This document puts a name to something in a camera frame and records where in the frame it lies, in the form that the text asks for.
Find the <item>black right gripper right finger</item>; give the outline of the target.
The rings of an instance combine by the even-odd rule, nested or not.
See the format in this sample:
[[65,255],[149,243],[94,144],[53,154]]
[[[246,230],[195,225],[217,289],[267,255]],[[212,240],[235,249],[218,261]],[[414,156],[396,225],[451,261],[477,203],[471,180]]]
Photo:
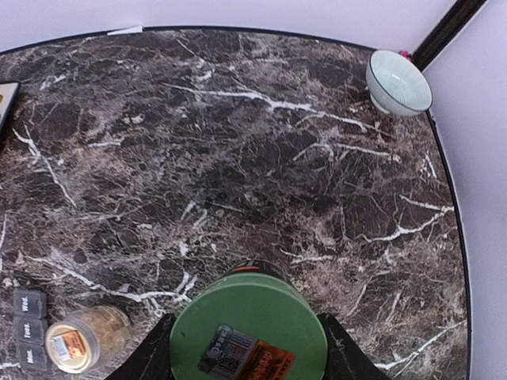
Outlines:
[[328,359],[323,379],[390,380],[363,353],[353,338],[331,313],[319,314],[328,343]]

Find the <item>green pill bottle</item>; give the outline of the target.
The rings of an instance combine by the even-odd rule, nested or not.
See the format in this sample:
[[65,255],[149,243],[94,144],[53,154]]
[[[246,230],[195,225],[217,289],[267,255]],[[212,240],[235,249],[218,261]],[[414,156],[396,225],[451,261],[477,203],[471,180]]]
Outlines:
[[170,334],[176,379],[321,379],[327,357],[316,313],[264,260],[234,265],[184,308]]

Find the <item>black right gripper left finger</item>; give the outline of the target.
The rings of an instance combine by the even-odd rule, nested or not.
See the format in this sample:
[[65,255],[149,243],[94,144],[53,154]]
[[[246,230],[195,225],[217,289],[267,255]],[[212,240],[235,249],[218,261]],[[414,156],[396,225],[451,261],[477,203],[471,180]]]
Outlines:
[[164,315],[127,360],[106,380],[174,379],[170,363],[170,333],[176,317]]

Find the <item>grey weekly pill organizer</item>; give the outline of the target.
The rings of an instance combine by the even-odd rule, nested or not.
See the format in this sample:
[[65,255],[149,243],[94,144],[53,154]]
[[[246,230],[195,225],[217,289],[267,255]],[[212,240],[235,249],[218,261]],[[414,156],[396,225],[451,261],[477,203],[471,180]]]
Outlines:
[[13,338],[21,368],[45,372],[48,369],[44,348],[48,328],[46,294],[42,291],[15,290],[13,315]]

